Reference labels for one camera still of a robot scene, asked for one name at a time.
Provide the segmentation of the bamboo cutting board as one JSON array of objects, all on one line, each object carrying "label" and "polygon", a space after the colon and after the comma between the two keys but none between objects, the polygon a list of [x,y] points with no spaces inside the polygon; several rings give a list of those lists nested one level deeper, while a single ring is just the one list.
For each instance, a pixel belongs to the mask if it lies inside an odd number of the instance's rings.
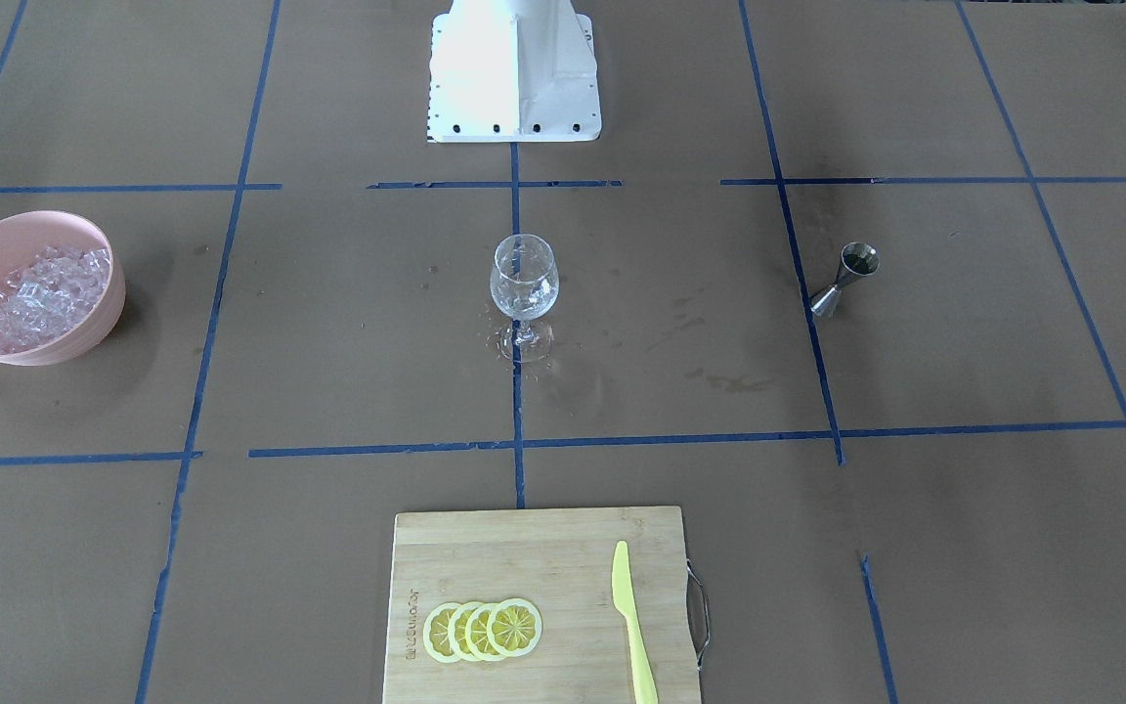
[{"label": "bamboo cutting board", "polygon": [[[676,506],[397,515],[381,699],[631,703],[626,621],[611,589],[620,541],[658,699],[698,703],[683,518]],[[528,654],[439,661],[426,651],[429,612],[448,601],[495,605],[513,597],[543,616],[543,638]]]}]

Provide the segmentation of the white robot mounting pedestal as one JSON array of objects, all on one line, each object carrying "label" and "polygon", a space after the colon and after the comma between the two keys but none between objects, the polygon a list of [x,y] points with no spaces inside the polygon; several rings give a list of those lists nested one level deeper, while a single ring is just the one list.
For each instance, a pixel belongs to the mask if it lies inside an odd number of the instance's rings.
[{"label": "white robot mounting pedestal", "polygon": [[593,23],[571,1],[455,1],[430,41],[429,142],[600,139]]}]

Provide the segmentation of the clear ice cube pile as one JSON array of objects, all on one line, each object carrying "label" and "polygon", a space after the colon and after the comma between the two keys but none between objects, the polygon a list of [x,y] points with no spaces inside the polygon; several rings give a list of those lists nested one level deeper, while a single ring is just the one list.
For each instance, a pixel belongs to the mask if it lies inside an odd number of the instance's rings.
[{"label": "clear ice cube pile", "polygon": [[0,355],[25,353],[75,330],[110,277],[106,246],[45,246],[32,262],[0,278]]}]

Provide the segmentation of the yellow plastic knife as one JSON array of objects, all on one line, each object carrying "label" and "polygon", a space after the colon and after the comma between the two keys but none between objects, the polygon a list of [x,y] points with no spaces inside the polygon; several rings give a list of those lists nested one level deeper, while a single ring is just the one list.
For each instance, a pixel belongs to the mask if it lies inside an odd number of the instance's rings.
[{"label": "yellow plastic knife", "polygon": [[640,629],[637,601],[635,601],[634,587],[631,583],[629,549],[625,540],[619,540],[614,544],[609,579],[611,579],[614,609],[625,620],[631,690],[633,690],[634,703],[660,703],[651,660],[649,660],[642,629]]}]

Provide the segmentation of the clear wine glass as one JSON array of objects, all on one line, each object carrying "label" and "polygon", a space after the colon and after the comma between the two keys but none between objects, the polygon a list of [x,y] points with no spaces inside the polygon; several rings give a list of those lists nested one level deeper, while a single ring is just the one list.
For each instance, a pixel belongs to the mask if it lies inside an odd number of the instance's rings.
[{"label": "clear wine glass", "polygon": [[558,298],[557,259],[540,237],[517,233],[495,248],[489,295],[506,318],[497,349],[506,360],[527,365],[548,357],[555,339],[545,319]]}]

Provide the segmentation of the steel double jigger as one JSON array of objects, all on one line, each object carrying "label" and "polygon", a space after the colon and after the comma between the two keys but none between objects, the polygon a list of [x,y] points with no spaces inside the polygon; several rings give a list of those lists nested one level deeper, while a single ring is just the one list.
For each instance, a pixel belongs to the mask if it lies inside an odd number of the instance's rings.
[{"label": "steel double jigger", "polygon": [[863,278],[868,278],[879,271],[881,253],[869,243],[848,243],[839,255],[839,268],[835,277],[825,288],[817,289],[817,293],[810,298],[808,311],[813,317],[833,317],[835,308],[846,286],[852,286]]}]

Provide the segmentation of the pink plastic bowl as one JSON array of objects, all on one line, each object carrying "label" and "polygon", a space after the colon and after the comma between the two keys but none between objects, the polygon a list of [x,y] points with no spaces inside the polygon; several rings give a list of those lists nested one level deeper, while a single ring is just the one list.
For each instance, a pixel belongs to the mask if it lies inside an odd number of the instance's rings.
[{"label": "pink plastic bowl", "polygon": [[116,255],[111,252],[108,238],[89,219],[57,210],[39,210],[0,220],[0,278],[32,262],[45,246],[74,246],[77,249],[106,246],[111,253],[108,289],[95,303],[93,312],[75,326],[75,330],[25,353],[0,355],[0,364],[48,366],[71,360],[99,344],[119,321],[126,295],[124,273]]}]

